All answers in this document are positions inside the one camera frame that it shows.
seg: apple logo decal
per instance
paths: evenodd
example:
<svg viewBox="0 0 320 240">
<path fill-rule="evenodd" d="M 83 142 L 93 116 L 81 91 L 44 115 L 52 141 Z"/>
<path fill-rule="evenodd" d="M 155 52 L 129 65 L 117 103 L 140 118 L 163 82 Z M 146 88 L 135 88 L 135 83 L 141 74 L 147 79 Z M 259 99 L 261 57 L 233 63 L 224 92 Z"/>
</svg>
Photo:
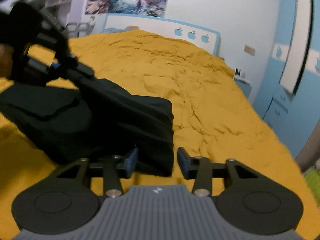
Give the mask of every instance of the apple logo decal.
<svg viewBox="0 0 320 240">
<path fill-rule="evenodd" d="M 174 30 L 174 34 L 175 34 L 176 36 L 182 36 L 182 28 L 175 29 L 175 30 Z"/>
<path fill-rule="evenodd" d="M 208 43 L 209 42 L 209 36 L 206 35 L 206 36 L 201 36 L 201 41 L 204 42 L 204 43 Z"/>
<path fill-rule="evenodd" d="M 282 49 L 279 46 L 278 49 L 277 49 L 277 52 L 276 52 L 276 58 L 280 58 L 281 55 L 282 55 Z"/>
<path fill-rule="evenodd" d="M 188 38 L 194 40 L 196 38 L 196 32 L 188 32 Z"/>
</svg>

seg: light switch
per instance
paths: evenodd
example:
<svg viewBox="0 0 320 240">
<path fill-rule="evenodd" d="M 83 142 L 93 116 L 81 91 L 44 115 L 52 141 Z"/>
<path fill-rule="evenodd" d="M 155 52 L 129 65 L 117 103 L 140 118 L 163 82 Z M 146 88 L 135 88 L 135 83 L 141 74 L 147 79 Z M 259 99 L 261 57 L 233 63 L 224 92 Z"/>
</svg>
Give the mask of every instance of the light switch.
<svg viewBox="0 0 320 240">
<path fill-rule="evenodd" d="M 244 46 L 244 52 L 250 54 L 251 56 L 255 56 L 256 55 L 256 49 L 252 48 L 248 45 Z"/>
</svg>

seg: blue headboard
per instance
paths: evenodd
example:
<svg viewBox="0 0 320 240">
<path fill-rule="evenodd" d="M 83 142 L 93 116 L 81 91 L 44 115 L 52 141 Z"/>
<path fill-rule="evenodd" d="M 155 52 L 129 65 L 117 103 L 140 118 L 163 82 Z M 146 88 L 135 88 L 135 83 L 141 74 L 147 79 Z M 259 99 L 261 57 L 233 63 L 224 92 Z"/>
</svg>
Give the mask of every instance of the blue headboard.
<svg viewBox="0 0 320 240">
<path fill-rule="evenodd" d="M 189 41 L 213 55 L 217 55 L 220 44 L 220 33 L 217 31 L 180 21 L 143 15 L 108 13 L 102 33 L 108 33 L 115 28 L 125 29 L 128 26 L 137 26 L 141 30 L 157 33 L 166 38 Z"/>
</svg>

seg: wardrobe door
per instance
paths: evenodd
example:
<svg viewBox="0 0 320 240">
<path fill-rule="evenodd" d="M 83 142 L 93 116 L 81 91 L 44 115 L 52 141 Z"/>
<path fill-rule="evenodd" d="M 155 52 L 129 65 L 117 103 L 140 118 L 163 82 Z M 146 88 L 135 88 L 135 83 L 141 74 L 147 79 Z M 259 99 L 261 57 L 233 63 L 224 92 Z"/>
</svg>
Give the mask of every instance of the wardrobe door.
<svg viewBox="0 0 320 240">
<path fill-rule="evenodd" d="M 320 0 L 313 4 L 312 37 L 308 60 L 297 93 L 292 97 L 286 119 L 276 132 L 295 158 L 320 120 Z"/>
<path fill-rule="evenodd" d="M 290 49 L 295 11 L 296 0 L 281 1 L 273 52 L 261 87 L 253 103 L 254 109 L 262 119 L 270 106 L 275 90 L 279 87 L 280 78 Z"/>
<path fill-rule="evenodd" d="M 296 93 L 307 60 L 312 24 L 312 0 L 297 0 L 291 48 L 280 80 L 290 94 Z"/>
</svg>

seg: black bag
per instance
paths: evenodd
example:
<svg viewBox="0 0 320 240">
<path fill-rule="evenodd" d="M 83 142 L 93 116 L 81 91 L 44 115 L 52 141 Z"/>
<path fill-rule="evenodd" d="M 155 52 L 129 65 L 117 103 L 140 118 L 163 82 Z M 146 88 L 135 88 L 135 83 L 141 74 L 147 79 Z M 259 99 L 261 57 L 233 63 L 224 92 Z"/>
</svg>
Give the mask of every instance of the black bag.
<svg viewBox="0 0 320 240">
<path fill-rule="evenodd" d="M 170 176 L 172 105 L 131 95 L 117 84 L 68 69 L 79 90 L 16 83 L 0 94 L 0 111 L 53 161 L 99 160 L 137 146 L 137 170 Z"/>
</svg>

